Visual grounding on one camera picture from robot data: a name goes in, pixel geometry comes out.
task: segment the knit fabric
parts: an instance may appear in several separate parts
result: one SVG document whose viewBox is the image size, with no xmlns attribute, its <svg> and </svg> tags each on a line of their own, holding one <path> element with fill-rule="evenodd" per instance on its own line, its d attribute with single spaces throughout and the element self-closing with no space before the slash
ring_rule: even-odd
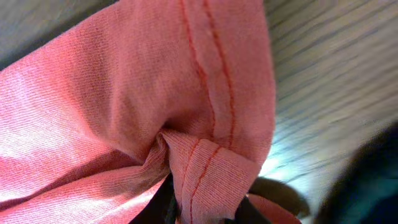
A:
<svg viewBox="0 0 398 224">
<path fill-rule="evenodd" d="M 261 0 L 121 0 L 0 73 L 0 223 L 233 218 L 274 108 Z"/>
</svg>

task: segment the dark object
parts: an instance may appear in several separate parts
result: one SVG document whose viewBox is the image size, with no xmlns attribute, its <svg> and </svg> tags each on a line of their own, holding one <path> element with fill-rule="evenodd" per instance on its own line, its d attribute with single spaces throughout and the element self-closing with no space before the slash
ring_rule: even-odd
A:
<svg viewBox="0 0 398 224">
<path fill-rule="evenodd" d="M 397 208 L 396 198 L 398 123 L 359 150 L 346 174 L 333 187 L 317 222 L 398 223 L 398 214 L 391 210 Z"/>
<path fill-rule="evenodd" d="M 174 224 L 177 214 L 179 212 L 174 195 L 173 176 L 169 174 L 148 205 L 131 220 L 130 224 Z M 263 217 L 245 197 L 236 210 L 235 220 L 226 220 L 225 223 L 270 224 L 270 221 Z"/>
<path fill-rule="evenodd" d="M 258 177 L 249 193 L 278 204 L 297 218 L 304 218 L 310 214 L 307 201 L 296 190 L 277 180 Z"/>
</svg>

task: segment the red stitching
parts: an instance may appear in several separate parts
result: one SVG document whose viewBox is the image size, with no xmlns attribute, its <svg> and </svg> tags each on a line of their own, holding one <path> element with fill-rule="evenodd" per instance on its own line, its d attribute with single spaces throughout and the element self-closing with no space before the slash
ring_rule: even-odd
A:
<svg viewBox="0 0 398 224">
<path fill-rule="evenodd" d="M 191 153 L 190 153 L 190 155 L 189 155 L 189 157 L 188 157 L 188 164 L 187 164 L 187 166 L 185 167 L 184 174 L 183 174 L 183 177 L 182 177 L 182 185 L 181 185 L 181 190 L 182 190 L 182 191 L 183 191 L 183 189 L 184 189 L 185 175 L 187 174 L 187 169 L 188 169 L 189 162 L 191 161 L 191 157 L 192 157 L 192 155 L 193 155 L 193 152 L 195 151 L 195 149 L 196 149 L 197 146 L 199 145 L 199 142 L 200 142 L 200 139 L 198 139 L 198 140 L 195 142 L 195 144 L 193 145 L 193 148 L 192 148 L 192 150 L 191 150 Z"/>
<path fill-rule="evenodd" d="M 220 56 L 220 59 L 221 59 L 221 65 L 223 67 L 223 73 L 225 74 L 225 77 L 226 77 L 227 83 L 228 83 L 228 88 L 229 88 L 229 108 L 231 110 L 231 116 L 232 116 L 231 131 L 229 133 L 230 137 L 229 137 L 229 146 L 228 146 L 228 147 L 230 147 L 232 145 L 233 134 L 234 134 L 234 130 L 235 130 L 235 123 L 236 123 L 236 121 L 235 121 L 235 109 L 234 109 L 234 91 L 233 91 L 233 88 L 232 88 L 232 80 L 231 80 L 231 75 L 229 74 L 229 69 L 228 69 L 228 66 L 227 66 L 227 63 L 226 63 L 226 57 L 225 57 L 224 49 L 223 49 L 223 46 L 222 46 L 221 41 L 220 41 L 220 36 L 219 36 L 219 34 L 218 34 L 217 30 L 216 30 L 215 20 L 214 20 L 213 15 L 211 14 L 208 0 L 204 0 L 203 6 L 205 8 L 206 15 L 207 15 L 207 17 L 209 19 L 211 33 L 213 34 L 213 39 L 214 39 L 215 45 L 217 47 L 218 55 Z"/>
<path fill-rule="evenodd" d="M 192 219 L 192 202 L 193 202 L 193 197 L 195 196 L 195 194 L 197 193 L 198 187 L 200 185 L 200 182 L 202 180 L 202 178 L 205 176 L 207 168 L 210 165 L 210 162 L 212 160 L 212 158 L 214 158 L 217 154 L 217 152 L 221 149 L 221 146 L 218 146 L 218 148 L 213 152 L 213 154 L 210 156 L 210 158 L 207 160 L 207 163 L 205 165 L 205 170 L 203 170 L 203 173 L 201 174 L 201 176 L 199 177 L 199 181 L 197 186 L 195 187 L 195 189 L 193 189 L 193 193 L 192 193 L 192 197 L 191 197 L 191 202 L 190 202 L 190 215 L 191 215 L 191 224 L 193 223 L 193 219 Z"/>
<path fill-rule="evenodd" d="M 189 26 L 187 10 L 185 9 L 185 4 L 184 4 L 183 0 L 180 0 L 180 5 L 181 5 L 181 8 L 182 8 L 182 12 L 183 12 L 182 13 L 183 14 L 182 21 L 183 21 L 183 23 L 185 25 L 185 28 L 187 30 L 189 48 L 191 50 L 191 53 L 192 53 L 193 60 L 195 62 L 196 68 L 198 69 L 197 72 L 198 72 L 198 75 L 199 75 L 200 80 L 202 82 L 202 85 L 205 87 L 207 100 L 209 101 L 209 104 L 210 104 L 211 117 L 212 117 L 212 119 L 211 119 L 212 126 L 211 126 L 210 138 L 213 138 L 214 137 L 214 129 L 215 129 L 215 126 L 216 126 L 216 116 L 215 116 L 213 105 L 211 104 L 211 101 L 210 101 L 209 88 L 208 88 L 208 85 L 207 85 L 207 77 L 208 77 L 208 75 L 205 73 L 204 69 L 199 64 L 198 56 L 197 56 L 197 50 L 196 50 L 195 46 L 193 45 L 191 28 Z"/>
</svg>

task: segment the wooden surface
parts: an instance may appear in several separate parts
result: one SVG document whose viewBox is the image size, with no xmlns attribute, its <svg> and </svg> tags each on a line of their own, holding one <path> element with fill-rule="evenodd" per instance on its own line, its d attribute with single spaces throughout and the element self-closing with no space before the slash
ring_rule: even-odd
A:
<svg viewBox="0 0 398 224">
<path fill-rule="evenodd" d="M 0 70 L 112 2 L 0 0 Z M 278 107 L 261 175 L 296 188 L 316 213 L 360 145 L 398 118 L 398 1 L 265 4 Z"/>
<path fill-rule="evenodd" d="M 0 70 L 115 0 L 0 0 Z"/>
</svg>

